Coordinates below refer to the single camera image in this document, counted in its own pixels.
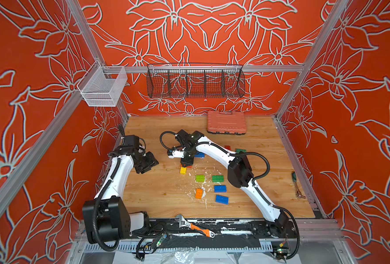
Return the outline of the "yellow lego brick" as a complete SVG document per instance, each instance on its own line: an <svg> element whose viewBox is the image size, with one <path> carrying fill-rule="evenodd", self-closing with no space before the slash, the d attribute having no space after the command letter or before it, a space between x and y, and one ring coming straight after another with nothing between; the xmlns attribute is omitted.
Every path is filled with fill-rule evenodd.
<svg viewBox="0 0 390 264"><path fill-rule="evenodd" d="M187 173L187 168L186 167L181 167L180 168L180 174L185 175Z"/></svg>

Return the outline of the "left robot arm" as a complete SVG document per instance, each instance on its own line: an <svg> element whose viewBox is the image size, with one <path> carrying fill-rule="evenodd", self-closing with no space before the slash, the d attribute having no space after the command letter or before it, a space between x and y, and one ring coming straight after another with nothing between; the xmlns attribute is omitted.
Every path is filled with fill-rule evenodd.
<svg viewBox="0 0 390 264"><path fill-rule="evenodd" d="M144 174L159 164L146 151L145 141L140 137L123 135L121 140L121 145L109 154L111 167L102 187L82 208L88 242L107 252L115 251L120 241L134 231L148 230L148 213L129 213L122 196L132 170Z"/></svg>

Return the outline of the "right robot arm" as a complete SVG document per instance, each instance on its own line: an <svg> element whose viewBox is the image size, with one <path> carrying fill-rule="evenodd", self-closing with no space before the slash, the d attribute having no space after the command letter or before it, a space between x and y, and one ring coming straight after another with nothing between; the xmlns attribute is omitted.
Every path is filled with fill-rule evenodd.
<svg viewBox="0 0 390 264"><path fill-rule="evenodd" d="M270 163L256 152L230 151L195 131L192 134L180 130L162 132L159 136L161 145L167 149L168 158L179 158L183 167L193 165L195 154L200 152L222 164L228 170L228 182L242 190L260 210L263 218L270 226L273 236L285 236L293 232L296 238L294 249L275 249L273 257L287 261L295 257L300 248L300 231L294 215L286 208L276 205L258 184L258 180L270 173ZM265 162L264 173L255 176L248 160L249 156L259 157Z"/></svg>

